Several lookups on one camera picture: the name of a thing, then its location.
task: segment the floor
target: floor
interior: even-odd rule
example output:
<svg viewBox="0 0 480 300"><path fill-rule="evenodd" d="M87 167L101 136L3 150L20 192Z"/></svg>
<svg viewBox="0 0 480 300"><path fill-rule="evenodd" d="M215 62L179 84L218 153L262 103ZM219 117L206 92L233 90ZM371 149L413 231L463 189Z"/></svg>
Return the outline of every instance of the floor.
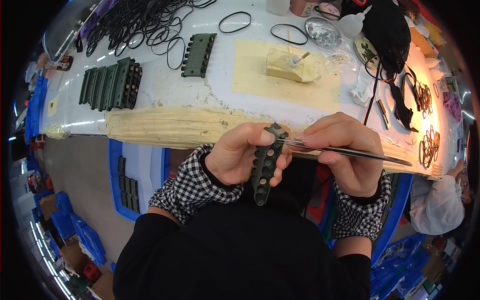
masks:
<svg viewBox="0 0 480 300"><path fill-rule="evenodd" d="M65 140L47 138L42 151L45 170L56 192L68 194L73 210L99 235L105 248L109 269L133 232L134 223L118 215L110 191L105 137L72 136ZM171 172L191 150L172 151ZM414 234L410 224L399 226L391 242Z"/></svg>

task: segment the pink container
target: pink container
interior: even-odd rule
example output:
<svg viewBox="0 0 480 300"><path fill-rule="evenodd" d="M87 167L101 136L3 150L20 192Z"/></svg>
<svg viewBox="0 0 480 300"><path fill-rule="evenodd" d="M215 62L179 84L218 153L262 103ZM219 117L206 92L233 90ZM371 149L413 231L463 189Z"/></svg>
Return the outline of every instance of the pink container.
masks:
<svg viewBox="0 0 480 300"><path fill-rule="evenodd" d="M290 10L299 17L309 17L315 9L317 0L291 0Z"/></svg>

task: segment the black and white checkered shirt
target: black and white checkered shirt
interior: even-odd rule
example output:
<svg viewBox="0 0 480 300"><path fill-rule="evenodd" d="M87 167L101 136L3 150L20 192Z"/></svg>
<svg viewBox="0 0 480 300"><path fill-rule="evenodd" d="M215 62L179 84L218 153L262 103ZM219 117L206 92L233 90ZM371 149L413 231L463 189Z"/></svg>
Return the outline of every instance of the black and white checkered shirt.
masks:
<svg viewBox="0 0 480 300"><path fill-rule="evenodd" d="M156 206L170 212L182 224L186 224L198 210L212 201L233 203L237 201L243 186L237 185L231 191L219 188L212 183L200 163L201 157L212 150L212 144L198 147L179 167L176 177L170 178L163 188L156 190L148 202L148 207ZM382 227L382 208L390 198L390 179L382 172L381 194L373 204L362 206L350 196L342 193L335 183L338 195L337 218L333 226L333 239L347 236L365 236L374 240Z"/></svg>

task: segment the white table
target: white table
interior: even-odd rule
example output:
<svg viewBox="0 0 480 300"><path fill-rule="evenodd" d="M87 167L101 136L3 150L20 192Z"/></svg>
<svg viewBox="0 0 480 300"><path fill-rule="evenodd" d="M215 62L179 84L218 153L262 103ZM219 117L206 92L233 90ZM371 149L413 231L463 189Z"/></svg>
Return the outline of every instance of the white table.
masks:
<svg viewBox="0 0 480 300"><path fill-rule="evenodd" d="M252 15L251 25L233 34L221 33L218 29L218 22L226 15L237 11L249 12ZM318 13L313 12L312 16L318 16ZM238 15L228 19L225 24L238 23L238 27L240 27L241 24L239 23L242 20L248 20L248 18ZM68 72L56 72L54 78L51 79L43 115L40 119L39 131L45 133L46 127L55 123L61 125L65 131L70 131L70 134L105 135L105 112L91 110L89 105L78 104L83 73L92 67L109 66L128 56L142 64L144 73L135 108L157 105L230 107L243 109L253 115L267 115L275 120L286 120L287 125L292 127L310 125L318 118L329 113L277 99L231 92L235 54L234 39L257 39L282 43L281 40L270 34L270 28L278 23L288 23L304 28L305 20L306 18L297 17L290 11L284 17L270 14L265 10L264 0L219 1L208 8L195 9L184 20L180 36L188 43L193 34L218 33L204 79L200 77L181 77L180 69L174 71L166 66L166 55L156 56L145 43L137 49L127 48L121 56L115 57L113 51L108 50L108 38L105 37L98 43L90 57L86 57L85 51L78 54L73 53L74 60L71 69ZM291 30L291 33L292 36L296 34L294 30ZM349 39L346 39L346 43L349 43L351 47L353 45L352 40ZM423 120L421 112L416 111L411 92L406 92L405 104L407 107L414 109L414 120L412 120L411 125L417 128L420 133L414 134L406 130L394 116L394 100L391 97L389 87L387 84L379 82L380 99L382 99L388 111L387 115L392 127L390 130L385 130L377 105L372 107L367 126L379 132L384 140L389 139L393 143L416 153L418 152L418 148L416 148L418 142L422 139L425 131L429 129L430 124L433 124L435 130L441 135L441 149L437 163L443 165L444 173L446 173L455 163L454 156L459 155L455 152L456 139L453 138L454 133L449 130L452 127L450 123L452 118L448 118L448 112L442 105L443 95L440 95L439 99L434 95L432 88L434 81L425 65L423 54L416 49L413 43L410 45L407 64L414 70L421 82L431 87L434 113ZM157 47L155 51L163 52L166 47L167 45L164 43ZM182 47L183 45L179 42L169 53L172 66L178 65L180 62ZM320 52L318 46L311 40L303 48L306 51ZM362 120L366 109L353 102L349 91L357 83L360 67L363 68L359 64L356 71L344 71L340 77L339 110L358 120ZM56 113L49 117L47 106L55 97L58 97ZM198 97L206 98L208 101L198 101ZM422 166L418 166L419 172L423 171L422 168Z"/></svg>

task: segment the black shirt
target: black shirt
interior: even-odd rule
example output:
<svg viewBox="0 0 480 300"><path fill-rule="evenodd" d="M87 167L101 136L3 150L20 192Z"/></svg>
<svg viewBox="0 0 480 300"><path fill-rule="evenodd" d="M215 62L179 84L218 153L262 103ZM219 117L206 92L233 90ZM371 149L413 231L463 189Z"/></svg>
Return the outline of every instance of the black shirt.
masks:
<svg viewBox="0 0 480 300"><path fill-rule="evenodd" d="M140 216L113 277L117 300L369 299L370 259L337 258L300 215L210 204L186 227Z"/></svg>

